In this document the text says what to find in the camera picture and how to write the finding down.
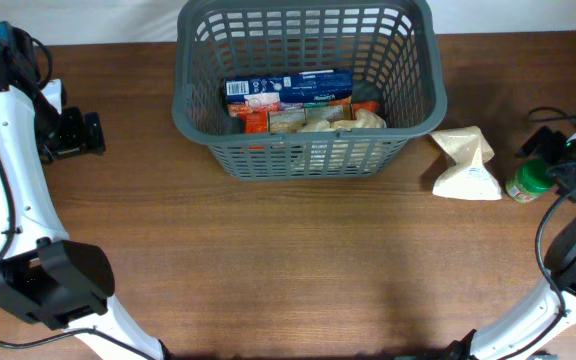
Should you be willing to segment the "green lid jar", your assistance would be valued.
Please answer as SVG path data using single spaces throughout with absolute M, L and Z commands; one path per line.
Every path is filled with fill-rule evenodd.
M 548 169 L 548 164 L 540 159 L 525 162 L 507 180 L 507 195 L 518 203 L 529 203 L 549 192 L 554 180 L 547 174 Z

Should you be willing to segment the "cream paper bag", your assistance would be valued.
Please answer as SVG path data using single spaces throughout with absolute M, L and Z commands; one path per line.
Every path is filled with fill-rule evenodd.
M 434 131 L 431 137 L 452 160 L 433 185 L 435 196 L 470 201 L 502 198 L 499 182 L 485 167 L 495 153 L 479 127 Z

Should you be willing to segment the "grey plastic shopping basket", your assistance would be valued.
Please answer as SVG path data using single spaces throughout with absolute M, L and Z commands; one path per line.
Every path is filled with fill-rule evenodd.
M 177 33 L 173 122 L 243 180 L 370 176 L 446 114 L 425 0 L 193 0 Z M 377 101 L 384 128 L 248 134 L 227 111 L 241 77 L 330 69 L 352 73 L 353 98 Z

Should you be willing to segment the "beige snack bag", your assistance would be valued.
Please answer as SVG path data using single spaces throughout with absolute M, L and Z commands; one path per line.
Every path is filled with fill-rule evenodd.
M 308 122 L 299 132 L 349 132 L 355 129 L 385 129 L 386 121 L 379 115 L 359 110 L 354 120 L 314 120 Z M 293 169 L 302 172 L 308 170 L 314 175 L 323 175 L 325 172 L 341 174 L 343 168 L 350 171 L 358 169 L 368 155 L 369 144 L 366 142 L 350 146 L 348 142 L 334 141 L 332 145 L 313 143 L 307 154 L 309 159 L 298 160 Z

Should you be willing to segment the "orange spaghetti packet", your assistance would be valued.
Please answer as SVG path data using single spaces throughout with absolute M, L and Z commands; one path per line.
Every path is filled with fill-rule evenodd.
M 378 109 L 379 104 L 377 102 L 368 101 L 285 111 L 240 113 L 237 118 L 243 122 L 245 134 L 307 133 L 299 132 L 299 129 L 310 121 L 319 119 L 354 120 L 359 110 L 368 110 L 378 115 Z

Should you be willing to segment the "blue pasta box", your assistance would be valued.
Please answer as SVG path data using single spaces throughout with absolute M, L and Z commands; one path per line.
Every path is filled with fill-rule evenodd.
M 352 91 L 353 74 L 350 70 L 240 77 L 226 80 L 224 85 L 225 101 L 232 117 L 349 104 Z

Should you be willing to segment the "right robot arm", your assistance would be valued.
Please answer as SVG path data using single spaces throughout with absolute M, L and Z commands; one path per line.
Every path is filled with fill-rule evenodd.
M 576 115 L 555 109 L 554 120 Z M 549 207 L 535 235 L 535 256 L 542 274 L 536 287 L 496 322 L 470 331 L 441 353 L 443 359 L 538 359 L 540 348 L 576 324 L 576 217 L 542 247 L 545 229 L 565 202 L 576 203 L 576 133 L 570 137 L 552 131 L 548 119 L 522 145 L 517 157 L 523 164 L 506 183 L 509 196 L 519 202 L 534 200 L 554 189 L 557 200 Z

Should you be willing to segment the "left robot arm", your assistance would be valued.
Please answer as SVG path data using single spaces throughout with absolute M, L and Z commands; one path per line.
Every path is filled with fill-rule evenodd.
M 120 304 L 103 250 L 73 241 L 57 215 L 44 166 L 106 146 L 99 116 L 68 106 L 62 82 L 40 71 L 42 50 L 0 22 L 0 309 L 104 359 L 166 359 Z

